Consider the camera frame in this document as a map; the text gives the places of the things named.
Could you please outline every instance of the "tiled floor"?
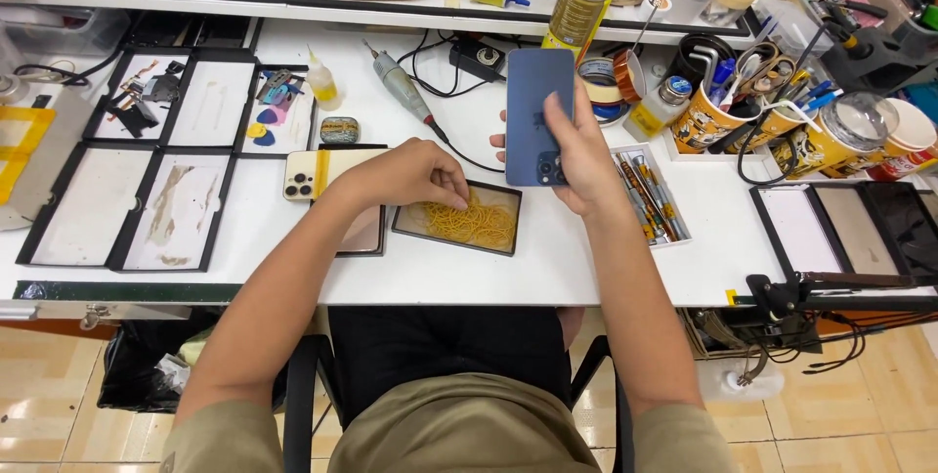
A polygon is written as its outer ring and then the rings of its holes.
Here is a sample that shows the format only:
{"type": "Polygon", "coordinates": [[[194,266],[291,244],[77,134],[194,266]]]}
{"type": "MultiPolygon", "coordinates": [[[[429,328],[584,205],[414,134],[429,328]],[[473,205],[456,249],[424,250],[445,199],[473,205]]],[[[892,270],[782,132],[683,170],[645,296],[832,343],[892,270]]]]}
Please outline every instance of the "tiled floor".
{"type": "MultiPolygon", "coordinates": [[[[849,351],[827,348],[782,367],[780,396],[710,404],[740,473],[938,473],[938,328],[868,338],[866,353],[836,371],[801,373],[849,351]]],[[[589,310],[571,355],[579,365],[596,335],[589,310]]],[[[99,409],[104,344],[0,328],[0,473],[158,473],[171,416],[99,409]]],[[[615,388],[607,361],[574,418],[604,471],[616,456],[615,388]]],[[[327,405],[322,388],[316,416],[327,405]]],[[[282,415],[277,415],[282,429],[282,415]]],[[[326,416],[313,437],[313,473],[324,473],[341,429],[326,416]]]]}

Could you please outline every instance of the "power adapter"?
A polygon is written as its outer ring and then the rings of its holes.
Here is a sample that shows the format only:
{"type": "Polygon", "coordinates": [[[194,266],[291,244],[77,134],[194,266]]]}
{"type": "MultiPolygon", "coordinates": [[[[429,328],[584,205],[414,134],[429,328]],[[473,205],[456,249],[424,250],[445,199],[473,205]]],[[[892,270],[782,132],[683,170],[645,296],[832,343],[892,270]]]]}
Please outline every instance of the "power adapter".
{"type": "Polygon", "coordinates": [[[459,63],[459,69],[480,78],[482,81],[504,81],[499,72],[505,65],[505,53],[472,37],[460,36],[449,49],[449,63],[459,63]]]}

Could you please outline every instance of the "black trash bag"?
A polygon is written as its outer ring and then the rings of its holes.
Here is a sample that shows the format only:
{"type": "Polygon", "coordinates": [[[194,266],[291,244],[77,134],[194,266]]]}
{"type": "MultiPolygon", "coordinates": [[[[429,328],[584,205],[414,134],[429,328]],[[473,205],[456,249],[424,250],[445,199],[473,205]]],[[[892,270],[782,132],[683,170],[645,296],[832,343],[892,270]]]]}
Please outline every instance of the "black trash bag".
{"type": "MultiPolygon", "coordinates": [[[[122,321],[104,349],[104,383],[98,407],[175,414],[179,393],[170,388],[157,363],[167,354],[178,353],[189,338],[214,326],[222,311],[220,307],[197,307],[184,321],[122,321]]],[[[286,397],[286,378],[284,367],[274,381],[273,409],[286,397]]]]}

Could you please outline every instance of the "spray can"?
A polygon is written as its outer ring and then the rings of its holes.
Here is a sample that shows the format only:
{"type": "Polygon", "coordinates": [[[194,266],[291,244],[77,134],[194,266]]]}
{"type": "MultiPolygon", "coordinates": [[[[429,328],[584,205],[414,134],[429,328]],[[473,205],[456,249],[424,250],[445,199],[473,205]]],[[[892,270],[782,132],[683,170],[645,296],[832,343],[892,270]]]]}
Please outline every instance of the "spray can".
{"type": "Polygon", "coordinates": [[[579,65],[612,1],[557,0],[547,36],[540,47],[570,49],[576,64],[579,65]]]}

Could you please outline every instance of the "yellow glue bottle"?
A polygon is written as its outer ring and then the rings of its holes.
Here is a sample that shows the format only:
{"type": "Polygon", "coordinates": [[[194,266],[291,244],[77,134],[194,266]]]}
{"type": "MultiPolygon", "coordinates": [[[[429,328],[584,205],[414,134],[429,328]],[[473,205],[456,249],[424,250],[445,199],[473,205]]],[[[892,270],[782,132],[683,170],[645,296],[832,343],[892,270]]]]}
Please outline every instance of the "yellow glue bottle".
{"type": "Polygon", "coordinates": [[[335,110],[342,106],[342,98],[339,96],[339,90],[336,88],[336,82],[332,80],[332,72],[322,64],[322,61],[316,59],[310,49],[310,71],[306,74],[306,82],[310,83],[312,95],[316,97],[316,103],[323,110],[335,110]]]}

